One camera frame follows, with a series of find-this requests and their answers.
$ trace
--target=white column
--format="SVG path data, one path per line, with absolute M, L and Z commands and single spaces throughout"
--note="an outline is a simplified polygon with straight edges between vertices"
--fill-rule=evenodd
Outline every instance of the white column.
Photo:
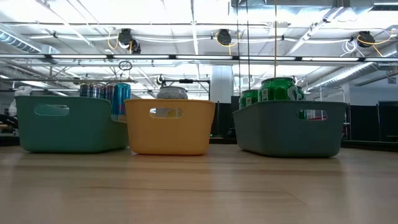
M 232 67 L 226 65 L 213 66 L 210 78 L 210 100 L 217 103 L 231 103 L 234 91 Z

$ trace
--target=blue can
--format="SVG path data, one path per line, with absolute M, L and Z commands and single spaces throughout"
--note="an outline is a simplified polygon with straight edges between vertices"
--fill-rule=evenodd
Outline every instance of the blue can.
M 131 87 L 125 83 L 109 83 L 106 85 L 106 99 L 111 102 L 112 115 L 125 115 L 126 106 L 124 100 L 131 97 Z

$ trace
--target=ceiling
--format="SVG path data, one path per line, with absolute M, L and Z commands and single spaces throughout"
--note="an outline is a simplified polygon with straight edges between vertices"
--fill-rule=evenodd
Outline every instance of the ceiling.
M 366 56 L 374 54 L 375 50 L 372 47 L 358 47 L 358 50 L 352 54 L 345 54 L 343 49 L 345 41 L 351 36 L 356 37 L 361 30 L 370 31 L 376 42 L 386 40 L 391 38 L 391 29 L 398 27 L 396 11 L 372 11 L 369 6 L 362 7 L 363 10 L 360 13 L 353 7 L 347 8 L 339 16 L 317 27 L 316 24 L 320 23 L 332 9 L 331 4 L 290 7 L 284 6 L 284 2 L 296 1 L 281 1 L 282 5 L 278 7 L 277 36 L 280 38 L 283 35 L 285 39 L 277 41 L 278 55 L 286 55 L 312 28 L 314 32 L 308 41 L 294 50 L 291 53 L 292 56 L 357 57 L 359 54 Z M 274 7 L 250 5 L 246 13 L 245 4 L 243 4 L 243 8 L 238 8 L 238 15 L 236 15 L 234 13 L 236 8 L 231 7 L 234 3 L 234 0 L 233 2 L 230 0 L 49 0 L 47 4 L 51 11 L 36 0 L 1 0 L 0 23 L 26 40 L 31 40 L 36 44 L 50 45 L 61 54 L 128 54 L 127 50 L 120 47 L 115 50 L 111 48 L 116 44 L 114 39 L 109 41 L 110 46 L 105 39 L 108 36 L 116 37 L 122 28 L 130 28 L 132 35 L 141 45 L 142 54 L 229 55 L 228 47 L 221 46 L 213 38 L 219 29 L 229 29 L 233 43 L 237 41 L 238 36 L 241 39 L 238 44 L 231 47 L 231 55 L 274 55 L 275 46 L 272 41 L 275 38 Z M 89 39 L 90 45 L 76 33 Z M 377 47 L 383 49 L 395 44 L 396 40 L 394 36 Z M 23 54 L 24 52 L 0 42 L 0 53 Z M 25 61 L 20 59 L 15 62 L 24 63 Z M 155 87 L 151 86 L 150 81 L 142 73 L 152 80 L 159 74 L 170 79 L 209 79 L 212 66 L 216 66 L 211 62 L 183 63 L 176 67 L 171 66 L 174 62 L 164 63 L 169 65 L 134 67 L 129 72 L 123 72 L 123 77 L 134 78 L 139 82 L 132 84 L 133 89 L 145 90 Z M 239 76 L 246 79 L 242 82 L 243 90 L 248 88 L 249 73 L 254 80 L 274 76 L 273 65 L 251 64 L 250 71 L 246 64 L 231 66 L 236 82 L 239 82 Z M 63 68 L 53 67 L 55 72 Z M 276 71 L 277 76 L 294 75 L 297 78 L 309 77 L 310 80 L 311 78 L 314 80 L 337 68 L 340 66 L 278 65 Z M 49 73 L 50 67 L 36 66 L 32 69 L 40 73 Z M 113 75 L 114 71 L 109 67 L 70 67 L 65 72 L 60 72 L 57 77 L 109 79 Z M 251 82 L 257 84 L 254 88 L 258 88 L 260 84 L 254 80 Z M 78 88 L 71 83 L 68 83 L 68 86 Z M 203 89 L 196 84 L 181 84 L 181 86 L 189 89 Z M 190 97 L 206 98 L 206 94 L 201 93 L 198 96 L 192 93 Z

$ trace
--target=gray plastic bin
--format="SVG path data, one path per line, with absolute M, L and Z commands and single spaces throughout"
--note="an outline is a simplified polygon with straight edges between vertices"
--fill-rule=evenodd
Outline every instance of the gray plastic bin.
M 340 150 L 346 103 L 258 102 L 233 113 L 238 146 L 272 157 L 331 157 Z M 323 110 L 325 120 L 299 119 L 298 110 Z

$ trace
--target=yellow plastic bin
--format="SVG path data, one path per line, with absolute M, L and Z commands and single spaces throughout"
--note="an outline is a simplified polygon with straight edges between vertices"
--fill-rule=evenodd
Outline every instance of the yellow plastic bin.
M 203 100 L 126 100 L 130 150 L 138 154 L 202 155 L 209 148 L 215 104 Z M 178 108 L 178 118 L 154 109 Z

